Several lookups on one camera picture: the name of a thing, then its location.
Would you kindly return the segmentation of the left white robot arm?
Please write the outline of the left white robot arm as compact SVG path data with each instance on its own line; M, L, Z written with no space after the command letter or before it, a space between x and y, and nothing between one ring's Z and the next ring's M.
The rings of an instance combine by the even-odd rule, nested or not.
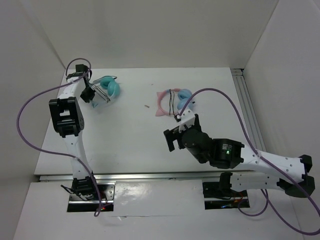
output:
M91 179L93 171L87 161L82 136L85 121L76 97L80 88L89 87L89 77L85 76L74 82L88 70L86 65L77 64L75 72L66 77L69 85L64 88L58 98L51 99L48 103L53 128L64 140L67 154L71 155L73 181L70 188L64 189L81 200L93 200L99 193L99 187Z

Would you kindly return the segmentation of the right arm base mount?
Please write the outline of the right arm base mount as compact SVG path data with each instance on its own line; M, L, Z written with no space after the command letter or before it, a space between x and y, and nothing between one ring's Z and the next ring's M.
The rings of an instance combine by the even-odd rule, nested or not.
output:
M246 190L237 192L234 190L222 191L218 182L203 182L203 197L205 210L222 210L250 208L249 197Z

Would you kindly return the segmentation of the teal cat ear headphones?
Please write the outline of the teal cat ear headphones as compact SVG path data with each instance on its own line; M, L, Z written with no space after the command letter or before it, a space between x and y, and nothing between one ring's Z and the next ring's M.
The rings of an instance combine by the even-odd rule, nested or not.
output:
M93 108L111 105L120 95L120 84L116 82L115 75L105 75L90 83L97 96L90 101Z

